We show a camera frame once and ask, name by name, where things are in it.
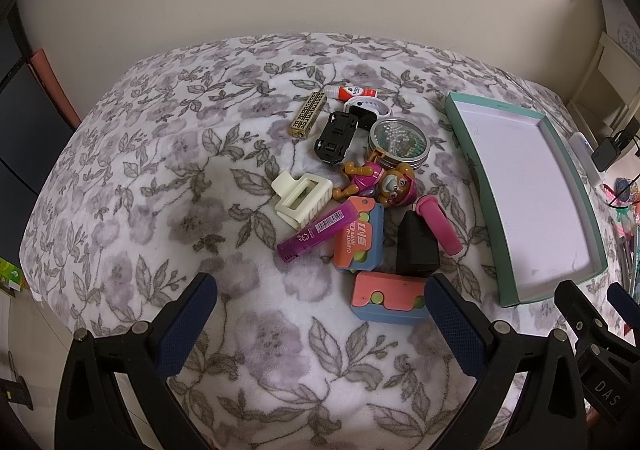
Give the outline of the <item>white power strip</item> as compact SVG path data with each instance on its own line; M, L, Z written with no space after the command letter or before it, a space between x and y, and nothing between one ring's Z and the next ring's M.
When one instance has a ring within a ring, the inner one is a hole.
M598 188L604 183L604 173L601 173L596 164L593 163L593 148L591 144L581 132L575 132L570 136L568 143L584 169L589 183L593 188Z

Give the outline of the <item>round tin of beads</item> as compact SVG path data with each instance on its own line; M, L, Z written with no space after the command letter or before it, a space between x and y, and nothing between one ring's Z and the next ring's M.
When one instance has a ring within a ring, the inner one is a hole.
M381 118L370 128L369 147L378 152L378 162L386 168L406 163L414 170L421 167L430 152L423 130L403 118Z

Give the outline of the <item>floral fleece blanket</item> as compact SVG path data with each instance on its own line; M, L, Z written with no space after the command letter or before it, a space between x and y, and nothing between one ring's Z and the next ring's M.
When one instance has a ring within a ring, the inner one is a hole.
M558 95L434 47L350 34L272 34L174 49L132 66L62 151L26 226L20 262L71 330L152 319L201 271L218 304L172 392L221 449L425 449L472 387L432 322L350 310L330 244L286 264L271 185L282 172L344 179L288 133L315 90L375 89L424 131L416 172L462 241L442 272L522 333L564 326L555 306L504 309L480 200L444 103L466 92L575 123Z

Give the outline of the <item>orange blue carrot knife toy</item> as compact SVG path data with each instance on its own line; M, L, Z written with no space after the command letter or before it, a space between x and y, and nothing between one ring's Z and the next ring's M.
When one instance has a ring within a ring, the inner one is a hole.
M373 271L383 258L384 207L364 196L352 196L347 202L358 217L335 237L334 266L341 271Z

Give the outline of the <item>pink brown puppy figure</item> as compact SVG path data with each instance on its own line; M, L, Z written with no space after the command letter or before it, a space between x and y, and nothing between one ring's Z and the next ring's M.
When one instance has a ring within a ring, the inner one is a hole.
M348 179L348 184L343 188L334 188L332 198L341 201L352 196L364 196L375 199L384 207L404 207L416 202L418 188L413 168L405 162L385 168L381 160L379 155L371 154L360 165L352 161L345 162L341 172Z

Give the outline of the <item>cream hair claw clip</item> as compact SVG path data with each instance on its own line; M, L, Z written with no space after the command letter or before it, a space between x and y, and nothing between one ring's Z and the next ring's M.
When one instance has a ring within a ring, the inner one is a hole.
M276 214L294 230L299 230L318 216L332 199L333 184L329 179L306 173L295 179L287 170L271 183L279 201Z

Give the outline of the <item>teal white box tray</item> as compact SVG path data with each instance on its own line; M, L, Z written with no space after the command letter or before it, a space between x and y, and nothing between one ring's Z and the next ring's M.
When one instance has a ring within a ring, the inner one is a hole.
M548 300L564 280L603 274L597 216L550 120L462 92L445 110L480 196L501 306Z

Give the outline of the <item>red white glue tube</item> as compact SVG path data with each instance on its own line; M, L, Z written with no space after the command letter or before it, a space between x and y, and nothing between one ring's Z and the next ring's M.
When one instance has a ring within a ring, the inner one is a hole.
M378 92L375 89L358 86L326 86L324 92L328 98L343 102L355 97L376 98L378 96Z

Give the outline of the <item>cream wooden shelf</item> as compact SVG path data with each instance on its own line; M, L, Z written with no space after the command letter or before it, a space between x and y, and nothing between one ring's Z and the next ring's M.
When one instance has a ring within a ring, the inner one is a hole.
M638 120L639 65L605 32L566 107L593 149Z

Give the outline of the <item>black toy car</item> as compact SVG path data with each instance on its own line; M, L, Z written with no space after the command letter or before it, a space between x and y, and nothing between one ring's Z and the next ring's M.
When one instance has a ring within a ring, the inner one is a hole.
M314 153L323 163L340 164L344 160L357 128L358 118L354 114L342 111L331 113L314 144Z

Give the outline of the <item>white smart watch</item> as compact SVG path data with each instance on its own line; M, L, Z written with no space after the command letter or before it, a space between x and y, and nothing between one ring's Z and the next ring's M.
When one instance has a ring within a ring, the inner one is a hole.
M344 111L355 115L358 127L367 132L378 120L392 116L392 110L383 100L370 96L357 96L348 99L344 103Z

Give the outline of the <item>black plugged charger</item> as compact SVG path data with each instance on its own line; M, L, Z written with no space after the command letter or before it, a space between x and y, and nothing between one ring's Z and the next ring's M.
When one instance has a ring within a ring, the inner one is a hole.
M593 151L591 161L598 172L604 173L620 156L620 148L613 137L606 137Z

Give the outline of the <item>black usb wall charger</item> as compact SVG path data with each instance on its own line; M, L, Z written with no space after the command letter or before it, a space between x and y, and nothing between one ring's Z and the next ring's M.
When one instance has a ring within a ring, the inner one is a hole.
M434 233L416 212L405 212L397 229L396 274L427 278L439 267L438 241Z

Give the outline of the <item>orange blue toy gun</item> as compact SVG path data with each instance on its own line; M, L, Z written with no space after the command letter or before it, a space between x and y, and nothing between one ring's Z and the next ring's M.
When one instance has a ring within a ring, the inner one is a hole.
M350 309L363 321L417 326L430 314L424 300L425 279L360 271Z

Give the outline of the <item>purple translucent lighter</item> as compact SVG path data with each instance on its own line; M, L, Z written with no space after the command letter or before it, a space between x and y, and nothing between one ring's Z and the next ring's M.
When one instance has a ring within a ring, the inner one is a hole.
M352 202L345 202L313 224L277 245L282 262L288 264L316 246L333 238L358 218L358 210Z

